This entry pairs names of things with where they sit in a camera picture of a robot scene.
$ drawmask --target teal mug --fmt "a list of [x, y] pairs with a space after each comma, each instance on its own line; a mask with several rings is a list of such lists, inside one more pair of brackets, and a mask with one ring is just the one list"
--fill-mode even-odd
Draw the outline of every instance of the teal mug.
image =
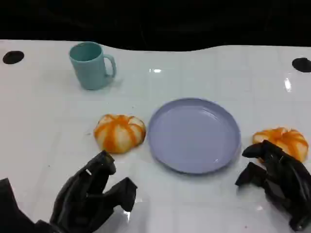
[[[98, 90], [116, 75], [116, 63], [111, 55], [104, 54], [102, 46], [95, 42], [83, 42], [72, 47], [69, 57], [81, 86], [86, 90]], [[104, 58], [112, 65], [112, 74], [106, 72]]]

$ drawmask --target table surface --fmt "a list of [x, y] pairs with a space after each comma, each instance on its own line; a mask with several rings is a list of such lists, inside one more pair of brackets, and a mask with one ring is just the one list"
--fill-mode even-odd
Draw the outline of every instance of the table surface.
[[[64, 182], [99, 152], [92, 131], [103, 114], [134, 115], [148, 125], [162, 104], [198, 97], [234, 116], [242, 148], [254, 132], [277, 126], [311, 139], [311, 75], [291, 65], [294, 58], [310, 58], [311, 48], [150, 52], [105, 47], [115, 57], [116, 79], [103, 90], [86, 91], [68, 58], [75, 44], [0, 41], [0, 57], [10, 50], [25, 53], [15, 65], [0, 62], [0, 177], [10, 179], [20, 208], [33, 221], [49, 220]], [[166, 169], [151, 157], [147, 141], [115, 159], [117, 173], [108, 186], [125, 176], [137, 184], [145, 214], [132, 225], [142, 233], [291, 232], [288, 217], [267, 202], [262, 189], [237, 192], [235, 180], [249, 162], [241, 156], [205, 176]], [[311, 170], [310, 160], [305, 166]]]

